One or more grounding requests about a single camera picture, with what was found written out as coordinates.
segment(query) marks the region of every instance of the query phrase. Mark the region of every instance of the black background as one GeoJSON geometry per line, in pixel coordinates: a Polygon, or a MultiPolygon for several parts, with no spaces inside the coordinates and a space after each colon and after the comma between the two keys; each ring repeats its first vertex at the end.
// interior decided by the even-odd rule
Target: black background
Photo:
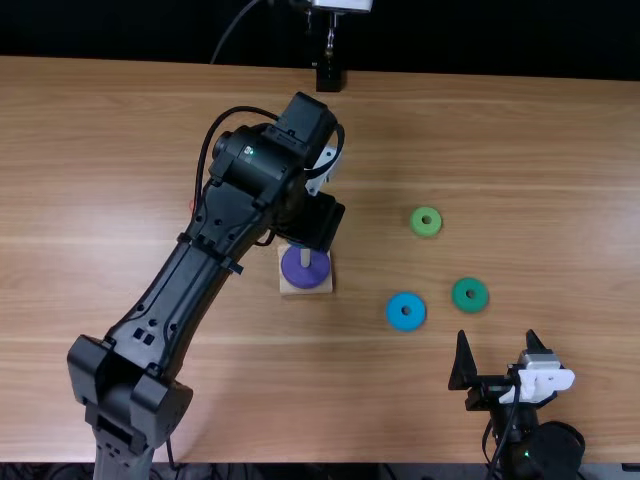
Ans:
{"type": "MultiPolygon", "coordinates": [[[[206,63],[247,1],[3,0],[0,54],[206,63]]],[[[273,2],[218,63],[309,66],[305,17],[273,2]]],[[[342,19],[337,41],[349,69],[637,80],[640,2],[375,0],[342,19]]]]}

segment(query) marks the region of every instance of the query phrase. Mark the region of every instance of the blue ring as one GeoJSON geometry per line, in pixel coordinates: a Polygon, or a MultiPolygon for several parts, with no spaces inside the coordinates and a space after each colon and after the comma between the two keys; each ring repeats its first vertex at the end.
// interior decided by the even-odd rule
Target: blue ring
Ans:
{"type": "Polygon", "coordinates": [[[387,303],[387,320],[393,328],[402,332],[413,332],[426,318],[427,307],[414,293],[398,293],[387,303]]]}

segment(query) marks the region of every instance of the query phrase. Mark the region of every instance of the black robotic arm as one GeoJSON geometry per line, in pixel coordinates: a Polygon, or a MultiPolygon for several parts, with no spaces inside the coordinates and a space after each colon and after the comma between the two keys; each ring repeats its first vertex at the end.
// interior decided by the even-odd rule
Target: black robotic arm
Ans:
{"type": "Polygon", "coordinates": [[[298,93],[280,117],[252,107],[225,112],[207,133],[186,231],[144,295],[103,340],[80,336],[67,362],[76,400],[96,437],[94,479],[148,478],[154,450],[175,430],[193,391],[175,378],[211,302],[252,245],[270,230],[327,250],[344,206],[307,193],[312,167],[334,131],[344,130],[326,105],[298,93]],[[277,119],[225,132],[202,170],[217,126],[235,111],[277,119]]]}

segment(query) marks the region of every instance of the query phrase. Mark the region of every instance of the black cable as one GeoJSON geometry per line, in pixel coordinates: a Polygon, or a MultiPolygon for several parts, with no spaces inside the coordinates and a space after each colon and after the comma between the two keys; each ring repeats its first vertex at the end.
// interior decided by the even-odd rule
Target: black cable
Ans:
{"type": "Polygon", "coordinates": [[[389,478],[391,478],[391,480],[398,480],[396,474],[393,473],[393,470],[391,470],[391,467],[388,463],[383,463],[382,466],[387,471],[387,474],[389,475],[389,478]]]}
{"type": "Polygon", "coordinates": [[[173,460],[173,448],[171,448],[171,437],[167,438],[167,457],[169,458],[169,468],[174,472],[178,469],[173,460]]]}
{"type": "MultiPolygon", "coordinates": [[[[489,423],[487,423],[487,428],[484,429],[484,433],[482,434],[482,453],[484,453],[484,458],[487,459],[487,463],[484,464],[484,466],[487,467],[487,470],[489,469],[489,464],[491,463],[491,460],[489,460],[489,456],[487,455],[487,440],[489,439],[489,433],[491,433],[491,420],[489,420],[489,423]]],[[[495,473],[493,474],[493,478],[495,480],[502,480],[495,473]]]]}
{"type": "Polygon", "coordinates": [[[224,42],[227,41],[227,38],[229,37],[233,29],[236,28],[236,25],[238,24],[238,22],[242,19],[242,17],[244,17],[247,14],[249,10],[255,7],[258,3],[260,3],[260,0],[251,0],[249,3],[247,3],[244,6],[242,10],[240,10],[238,15],[236,15],[236,17],[231,21],[227,29],[224,31],[224,33],[220,37],[220,40],[218,40],[218,45],[216,46],[216,49],[214,50],[213,55],[211,55],[211,60],[209,61],[210,65],[213,65],[214,63],[216,63],[216,59],[218,58],[218,54],[220,53],[220,50],[222,49],[224,42]]]}
{"type": "Polygon", "coordinates": [[[344,127],[342,125],[340,124],[336,125],[336,134],[338,135],[338,146],[336,147],[335,155],[333,156],[331,161],[325,163],[323,166],[314,168],[312,170],[307,170],[305,172],[307,180],[318,178],[323,173],[328,172],[331,169],[331,167],[333,167],[333,165],[336,163],[336,160],[338,160],[340,153],[342,153],[342,148],[344,147],[344,140],[345,140],[345,132],[344,132],[344,127]]]}
{"type": "Polygon", "coordinates": [[[509,432],[511,431],[511,427],[513,426],[513,421],[516,418],[516,411],[518,410],[518,405],[520,404],[520,382],[516,381],[516,391],[514,394],[513,405],[511,407],[511,412],[509,413],[509,418],[507,419],[507,424],[504,427],[504,431],[502,432],[502,438],[498,442],[498,448],[496,448],[495,452],[493,452],[493,458],[491,459],[491,463],[489,464],[489,471],[487,475],[484,477],[484,480],[491,480],[496,471],[496,467],[498,466],[498,460],[500,459],[500,455],[502,454],[502,450],[507,443],[507,437],[509,436],[509,432]]]}
{"type": "Polygon", "coordinates": [[[276,238],[276,232],[271,230],[269,232],[269,236],[267,237],[267,239],[264,242],[256,242],[256,243],[254,243],[254,245],[256,247],[268,247],[269,245],[271,245],[271,242],[273,242],[274,238],[276,238]]]}
{"type": "Polygon", "coordinates": [[[52,473],[51,475],[49,475],[49,480],[55,480],[56,477],[58,477],[58,475],[60,475],[62,472],[69,470],[70,468],[75,467],[76,464],[75,463],[67,463],[66,465],[62,465],[60,468],[58,468],[58,470],[56,470],[54,473],[52,473]]]}
{"type": "Polygon", "coordinates": [[[218,129],[220,124],[224,122],[228,117],[238,112],[249,112],[249,113],[257,113],[259,115],[264,115],[265,117],[270,118],[271,120],[277,121],[278,116],[274,113],[268,112],[261,108],[257,107],[247,107],[247,106],[239,106],[233,107],[223,112],[209,127],[207,134],[204,137],[204,142],[202,143],[202,149],[200,150],[200,157],[198,158],[198,168],[196,170],[196,187],[195,193],[193,195],[193,212],[198,210],[200,207],[200,203],[202,201],[202,177],[204,175],[204,164],[207,160],[207,151],[209,150],[209,145],[211,144],[211,139],[213,138],[213,134],[218,129]]]}
{"type": "Polygon", "coordinates": [[[176,462],[173,459],[173,448],[171,446],[171,437],[167,438],[167,458],[169,459],[169,468],[176,472],[176,476],[173,477],[173,480],[178,480],[180,477],[180,472],[184,468],[184,465],[176,465],[176,462]]]}

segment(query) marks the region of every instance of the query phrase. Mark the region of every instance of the wood grain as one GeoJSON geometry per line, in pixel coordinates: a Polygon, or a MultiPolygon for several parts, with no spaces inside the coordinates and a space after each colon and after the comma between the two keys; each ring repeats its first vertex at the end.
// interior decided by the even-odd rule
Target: wood grain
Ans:
{"type": "MultiPolygon", "coordinates": [[[[26,58],[0,71],[0,460],[90,461],[69,346],[102,336],[173,248],[212,119],[281,112],[313,73],[26,58]]],[[[335,293],[283,298],[275,246],[249,252],[180,374],[195,397],[177,457],[479,462],[487,415],[447,391],[456,332],[500,373],[534,328],[577,374],[542,420],[581,430],[586,461],[640,461],[640,85],[350,72],[317,97],[347,132],[328,189],[347,206],[335,293]],[[435,238],[408,227],[421,205],[443,215],[435,238]],[[477,316],[450,301],[466,275],[490,289],[477,316]],[[384,318],[400,290],[428,304],[410,335],[384,318]]]]}

